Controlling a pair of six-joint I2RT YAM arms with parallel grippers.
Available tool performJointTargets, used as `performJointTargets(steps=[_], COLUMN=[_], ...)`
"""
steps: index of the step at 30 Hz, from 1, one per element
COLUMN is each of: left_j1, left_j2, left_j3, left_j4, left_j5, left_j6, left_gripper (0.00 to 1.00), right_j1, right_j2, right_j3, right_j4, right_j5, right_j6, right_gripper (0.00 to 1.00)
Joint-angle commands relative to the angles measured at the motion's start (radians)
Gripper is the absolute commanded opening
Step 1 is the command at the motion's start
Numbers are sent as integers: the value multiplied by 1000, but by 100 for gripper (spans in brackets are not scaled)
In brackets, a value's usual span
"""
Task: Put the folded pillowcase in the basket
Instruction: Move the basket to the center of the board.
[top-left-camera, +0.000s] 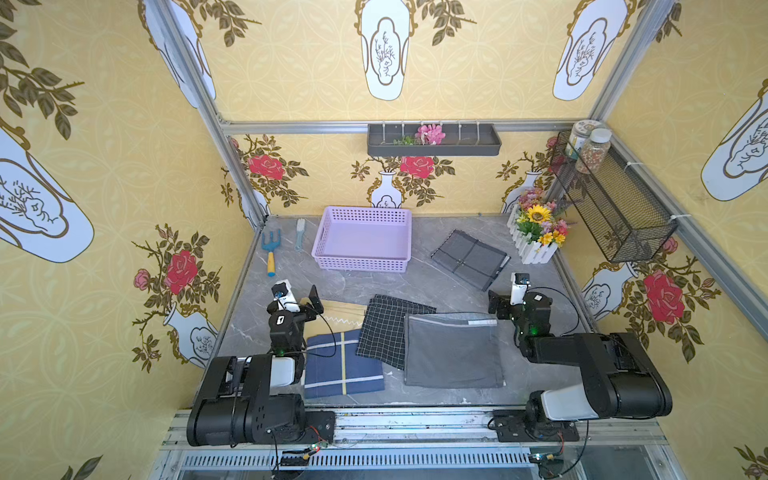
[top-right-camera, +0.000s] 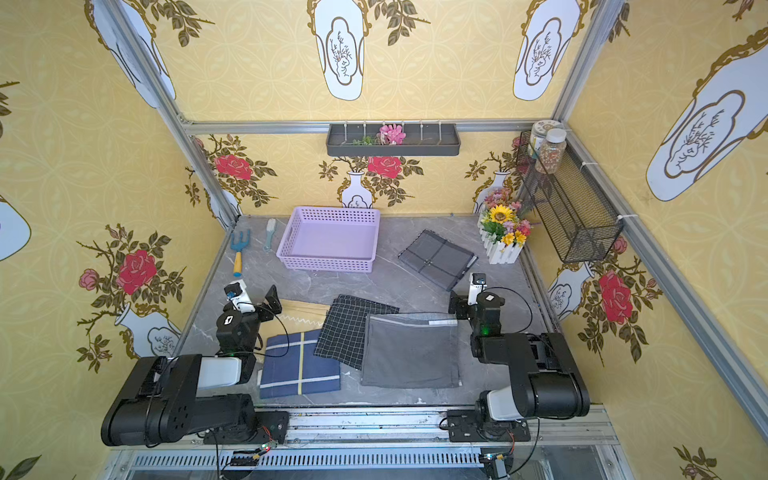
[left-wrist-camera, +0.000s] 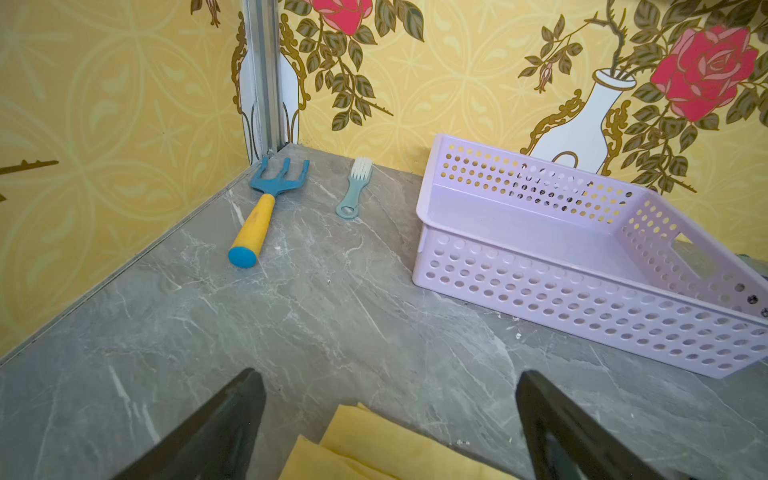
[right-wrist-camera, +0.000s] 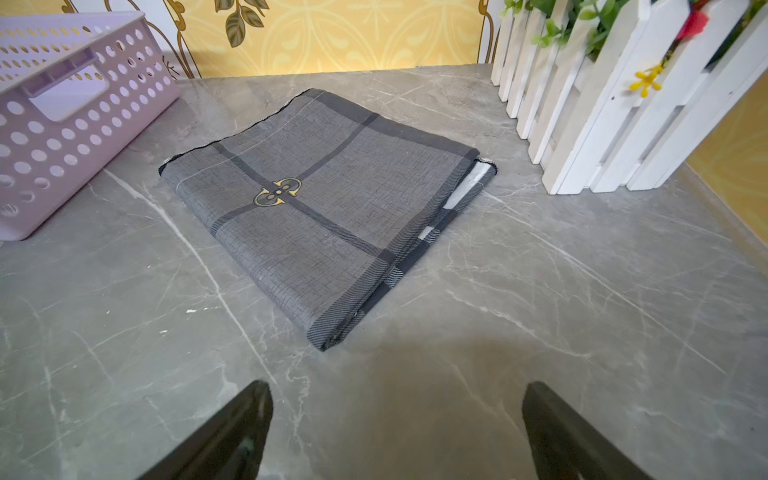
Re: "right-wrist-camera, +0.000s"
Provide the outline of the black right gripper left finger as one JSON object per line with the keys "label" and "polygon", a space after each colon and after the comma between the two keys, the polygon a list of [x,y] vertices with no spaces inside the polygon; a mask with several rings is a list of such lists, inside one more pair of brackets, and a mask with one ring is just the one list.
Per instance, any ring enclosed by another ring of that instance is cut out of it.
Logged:
{"label": "black right gripper left finger", "polygon": [[270,386],[255,380],[143,479],[255,479],[273,418]]}

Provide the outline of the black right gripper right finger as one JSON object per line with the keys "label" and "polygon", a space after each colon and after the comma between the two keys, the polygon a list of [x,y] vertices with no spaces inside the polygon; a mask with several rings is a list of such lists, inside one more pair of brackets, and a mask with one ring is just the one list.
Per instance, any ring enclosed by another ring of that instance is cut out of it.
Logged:
{"label": "black right gripper right finger", "polygon": [[541,381],[526,386],[522,417],[540,479],[649,477]]}

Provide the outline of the purple perforated plastic basket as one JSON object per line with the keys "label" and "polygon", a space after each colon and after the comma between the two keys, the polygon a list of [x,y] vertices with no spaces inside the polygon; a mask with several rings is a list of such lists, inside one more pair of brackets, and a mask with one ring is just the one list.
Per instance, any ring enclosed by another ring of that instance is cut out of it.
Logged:
{"label": "purple perforated plastic basket", "polygon": [[1,20],[1,238],[29,237],[179,96],[141,11]]}

